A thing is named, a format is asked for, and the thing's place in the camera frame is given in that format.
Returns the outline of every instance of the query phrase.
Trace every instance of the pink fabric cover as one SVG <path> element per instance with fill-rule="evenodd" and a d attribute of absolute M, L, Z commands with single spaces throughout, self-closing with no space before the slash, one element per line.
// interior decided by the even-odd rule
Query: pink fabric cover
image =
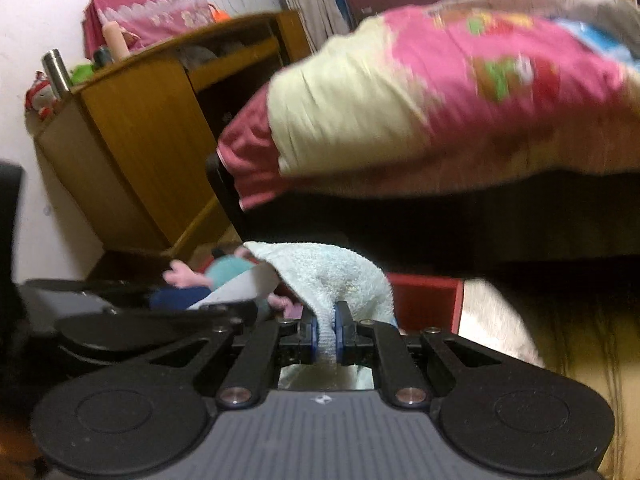
<path fill-rule="evenodd" d="M 271 138 L 267 114 L 269 85 L 260 88 L 218 139 L 218 156 L 233 176 L 240 206 L 251 209 L 290 189 L 278 170 L 278 149 Z"/>
<path fill-rule="evenodd" d="M 640 168 L 640 123 L 616 106 L 622 70 L 564 29 L 497 13 L 430 16 L 418 7 L 391 11 L 385 20 L 396 38 L 390 58 L 424 83 L 428 152 L 370 170 L 283 178 L 264 86 L 218 143 L 242 208 L 294 187 L 343 196 L 419 196 L 551 168 L 595 174 Z"/>
<path fill-rule="evenodd" d="M 424 88 L 431 152 L 620 102 L 620 66 L 549 20 L 403 7 L 385 23 L 393 62 Z"/>
<path fill-rule="evenodd" d="M 84 54 L 91 59 L 105 44 L 102 26 L 118 22 L 137 36 L 135 51 L 213 23 L 207 0 L 91 0 L 84 10 Z"/>

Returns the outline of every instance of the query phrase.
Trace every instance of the small figurine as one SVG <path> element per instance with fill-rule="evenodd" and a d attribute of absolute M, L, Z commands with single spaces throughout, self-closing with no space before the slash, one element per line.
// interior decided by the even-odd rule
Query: small figurine
<path fill-rule="evenodd" d="M 57 98 L 44 72 L 36 72 L 36 79 L 24 97 L 24 108 L 38 113 L 41 121 L 53 113 Z"/>

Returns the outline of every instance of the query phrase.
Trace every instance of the white towel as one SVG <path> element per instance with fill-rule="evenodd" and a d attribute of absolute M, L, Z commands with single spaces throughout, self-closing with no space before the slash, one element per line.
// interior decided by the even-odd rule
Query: white towel
<path fill-rule="evenodd" d="M 346 301 L 353 319 L 396 324 L 391 285 L 369 260 L 340 247 L 324 244 L 265 244 L 244 246 L 269 262 L 282 281 L 318 318 L 317 363 L 294 365 L 280 375 L 281 388 L 354 390 L 372 388 L 370 370 L 341 367 L 335 361 L 334 305 Z"/>

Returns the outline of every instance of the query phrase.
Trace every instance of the red box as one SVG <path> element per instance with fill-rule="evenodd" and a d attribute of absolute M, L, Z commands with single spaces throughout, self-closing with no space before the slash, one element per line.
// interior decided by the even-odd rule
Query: red box
<path fill-rule="evenodd" d="M 399 328 L 411 333 L 436 326 L 458 333 L 465 291 L 462 280 L 392 272 L 386 276 L 393 289 Z"/>

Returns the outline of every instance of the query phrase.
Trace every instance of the pink blanket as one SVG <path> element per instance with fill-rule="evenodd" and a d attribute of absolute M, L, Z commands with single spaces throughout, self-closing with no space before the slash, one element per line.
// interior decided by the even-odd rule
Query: pink blanket
<path fill-rule="evenodd" d="M 378 19 L 360 37 L 330 41 L 317 59 L 277 75 L 225 129 L 218 155 L 242 208 L 292 188 L 417 196 L 553 168 L 596 174 L 640 168 L 637 77 L 552 22 L 421 7 Z M 362 47 L 371 38 L 383 38 L 383 57 L 377 43 Z M 327 70 L 333 61 L 341 72 Z M 350 63 L 364 67 L 351 77 L 360 99 L 351 107 L 341 79 Z M 370 103 L 361 99 L 368 76 L 376 85 Z M 342 110 L 345 120 L 332 118 L 332 110 Z M 377 131 L 370 118 L 379 110 L 391 117 L 411 113 L 396 122 L 398 130 L 411 128 L 396 134 L 390 121 Z M 399 143 L 393 153 L 385 144 L 390 140 Z"/>

